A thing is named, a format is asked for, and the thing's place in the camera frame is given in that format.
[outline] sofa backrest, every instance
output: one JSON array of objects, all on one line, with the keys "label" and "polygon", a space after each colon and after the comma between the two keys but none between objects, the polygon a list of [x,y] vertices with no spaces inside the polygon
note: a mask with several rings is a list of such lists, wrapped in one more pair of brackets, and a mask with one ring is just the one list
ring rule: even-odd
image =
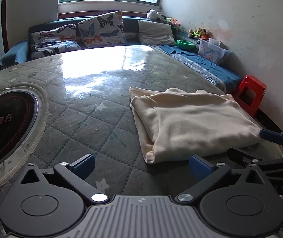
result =
[{"label": "sofa backrest", "polygon": [[[80,21],[83,21],[85,19],[90,19],[90,18],[92,18],[92,17],[79,17],[79,18],[62,19],[62,20],[56,20],[56,21],[32,26],[28,29],[29,43],[30,43],[30,34],[31,33],[38,32],[38,31],[52,30],[52,29],[55,29],[55,28],[58,28],[58,27],[61,27],[63,25],[67,25],[67,24],[75,24],[76,25],[76,35],[78,37],[80,37],[80,31],[79,31],[79,28],[78,28],[78,23]],[[148,19],[123,16],[124,31],[125,31],[127,40],[138,38],[138,32],[139,32],[138,20],[148,20]],[[169,22],[162,22],[162,21],[160,21],[160,23],[165,23],[165,24],[171,25],[172,34],[175,35],[175,28],[174,28],[173,24],[171,24]]]}]

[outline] stool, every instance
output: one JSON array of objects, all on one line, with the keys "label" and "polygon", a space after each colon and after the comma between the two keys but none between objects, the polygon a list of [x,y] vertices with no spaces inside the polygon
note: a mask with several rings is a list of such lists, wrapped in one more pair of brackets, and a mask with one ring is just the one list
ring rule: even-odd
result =
[{"label": "stool", "polygon": [[[246,75],[239,85],[238,90],[233,94],[235,101],[251,116],[254,117],[260,102],[265,95],[267,86],[252,75]],[[248,91],[254,93],[254,97],[248,96]]]}]

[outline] beige folded cloth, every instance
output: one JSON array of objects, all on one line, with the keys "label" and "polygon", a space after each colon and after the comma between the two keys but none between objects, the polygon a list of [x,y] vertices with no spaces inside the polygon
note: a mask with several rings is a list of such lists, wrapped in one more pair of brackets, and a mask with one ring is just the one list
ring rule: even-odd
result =
[{"label": "beige folded cloth", "polygon": [[209,156],[260,142],[260,128],[228,95],[177,88],[129,88],[144,159],[149,164]]}]

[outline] metal screw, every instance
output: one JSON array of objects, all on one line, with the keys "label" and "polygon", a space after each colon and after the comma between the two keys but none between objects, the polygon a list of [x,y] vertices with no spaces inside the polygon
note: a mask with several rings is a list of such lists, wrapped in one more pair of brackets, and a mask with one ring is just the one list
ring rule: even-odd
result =
[{"label": "metal screw", "polygon": [[91,196],[91,199],[96,201],[96,202],[102,202],[102,201],[107,200],[107,196],[105,194],[102,194],[102,193],[96,193],[96,194]]},{"label": "metal screw", "polygon": [[188,202],[193,199],[193,196],[190,194],[180,194],[178,195],[177,199],[183,202]]}]

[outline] green bowl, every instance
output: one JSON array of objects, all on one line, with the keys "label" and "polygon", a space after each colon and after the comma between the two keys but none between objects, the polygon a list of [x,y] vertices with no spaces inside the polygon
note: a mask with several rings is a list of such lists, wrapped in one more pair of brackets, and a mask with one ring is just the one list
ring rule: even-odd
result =
[{"label": "green bowl", "polygon": [[181,49],[184,49],[184,50],[192,50],[194,48],[193,43],[190,43],[184,40],[178,40],[177,46],[179,46]]}]

